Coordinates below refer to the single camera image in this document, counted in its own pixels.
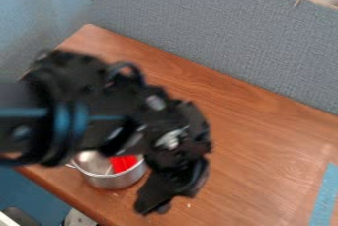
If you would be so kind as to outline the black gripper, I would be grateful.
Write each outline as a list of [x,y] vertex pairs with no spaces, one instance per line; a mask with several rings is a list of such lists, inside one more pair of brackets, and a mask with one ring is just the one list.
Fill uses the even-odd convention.
[[178,196],[195,197],[207,176],[210,125],[198,106],[181,100],[146,104],[133,116],[142,139],[131,152],[142,154],[153,169],[138,191],[135,210],[142,215],[170,212]]

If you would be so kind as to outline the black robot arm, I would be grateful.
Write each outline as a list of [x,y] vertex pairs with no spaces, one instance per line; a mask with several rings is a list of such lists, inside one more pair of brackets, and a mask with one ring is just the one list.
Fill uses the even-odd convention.
[[149,215],[195,197],[209,177],[210,125],[194,102],[149,83],[130,61],[55,50],[0,82],[0,166],[56,167],[86,151],[138,155],[153,172],[135,209]]

